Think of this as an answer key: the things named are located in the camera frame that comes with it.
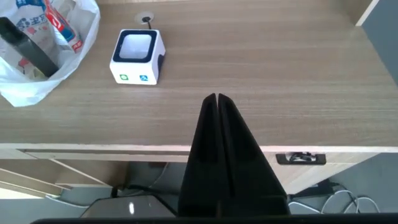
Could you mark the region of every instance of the wood grain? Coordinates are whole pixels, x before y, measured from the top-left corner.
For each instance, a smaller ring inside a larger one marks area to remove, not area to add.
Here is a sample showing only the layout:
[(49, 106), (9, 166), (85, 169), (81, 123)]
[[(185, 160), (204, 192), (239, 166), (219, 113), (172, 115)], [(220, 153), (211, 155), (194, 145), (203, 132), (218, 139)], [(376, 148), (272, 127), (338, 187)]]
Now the wood grain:
[(355, 164), (327, 164), (325, 166), (280, 166), (271, 164), (275, 175), (287, 194), (297, 194)]
[(45, 184), (37, 180), (28, 178), (23, 175), (17, 175), (12, 172), (0, 170), (0, 183), (9, 184), (23, 189), (33, 190), (43, 194), (58, 196), (61, 194), (62, 188)]
[(30, 199), (45, 197), (45, 194), (43, 193), (4, 183), (0, 183), (0, 189), (0, 199)]
[(60, 185), (103, 185), (118, 186), (126, 180), (127, 162), (119, 161), (81, 161), (81, 160), (51, 160), (67, 169), (77, 172), (93, 181), (79, 182), (68, 175), (61, 176), (57, 183)]
[(207, 0), (96, 0), (97, 4), (126, 4), (142, 2), (172, 2), (172, 1), (207, 1)]
[(0, 170), (56, 187), (59, 187), (55, 182), (62, 172), (69, 171), (71, 175), (78, 176), (77, 173), (65, 170), (63, 166), (54, 162), (38, 159), (1, 159)]
[[(189, 148), (215, 92), (262, 146), (398, 147), (396, 85), (337, 1), (228, 2), (100, 6), (97, 41), (71, 77), (36, 106), (0, 99), (0, 142)], [(133, 21), (144, 10), (167, 49), (159, 84), (118, 85), (115, 43), (121, 29), (146, 28)]]

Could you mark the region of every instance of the wall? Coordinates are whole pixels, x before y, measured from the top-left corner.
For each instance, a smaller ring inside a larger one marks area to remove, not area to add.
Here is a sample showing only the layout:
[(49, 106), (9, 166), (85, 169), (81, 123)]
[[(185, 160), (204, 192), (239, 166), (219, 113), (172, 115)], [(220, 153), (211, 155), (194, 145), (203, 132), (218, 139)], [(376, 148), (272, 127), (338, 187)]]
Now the wall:
[(363, 28), (398, 84), (398, 1), (380, 0)]

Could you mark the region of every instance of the drawer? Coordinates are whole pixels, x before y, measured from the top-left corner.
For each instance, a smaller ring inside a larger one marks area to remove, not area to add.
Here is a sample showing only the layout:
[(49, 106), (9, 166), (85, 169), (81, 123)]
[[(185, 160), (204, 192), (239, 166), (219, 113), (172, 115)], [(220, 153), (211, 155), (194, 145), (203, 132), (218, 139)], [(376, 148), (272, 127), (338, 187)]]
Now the drawer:
[(287, 194), (296, 194), (339, 172), (346, 170), (377, 153), (324, 153), (326, 164), (323, 166), (280, 165), (276, 153), (264, 153), (275, 175), (278, 177)]

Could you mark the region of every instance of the wooden desk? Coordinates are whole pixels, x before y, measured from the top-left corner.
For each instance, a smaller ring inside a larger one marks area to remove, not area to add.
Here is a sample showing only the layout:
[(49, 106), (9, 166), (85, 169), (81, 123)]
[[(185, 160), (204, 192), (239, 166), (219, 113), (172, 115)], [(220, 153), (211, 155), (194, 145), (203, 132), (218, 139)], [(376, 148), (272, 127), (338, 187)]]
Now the wooden desk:
[[(202, 100), (224, 93), (288, 193), (397, 152), (396, 84), (338, 3), (100, 5), (97, 41), (70, 78), (36, 106), (0, 99), (0, 149), (30, 159), (184, 162)], [(121, 29), (146, 28), (134, 23), (141, 11), (155, 14), (167, 49), (159, 84), (118, 85), (109, 61)], [(302, 151), (326, 153), (328, 164), (273, 162), (276, 152)]]

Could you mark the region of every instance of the drawer handle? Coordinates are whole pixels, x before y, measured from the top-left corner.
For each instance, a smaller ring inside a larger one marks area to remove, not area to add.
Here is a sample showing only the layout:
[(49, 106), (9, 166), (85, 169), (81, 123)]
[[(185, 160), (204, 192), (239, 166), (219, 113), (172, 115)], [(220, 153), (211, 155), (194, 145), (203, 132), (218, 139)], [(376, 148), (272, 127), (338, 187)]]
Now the drawer handle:
[(326, 155), (311, 154), (309, 152), (295, 152), (291, 154), (276, 154), (276, 161), (279, 165), (306, 165), (323, 166), (326, 164)]

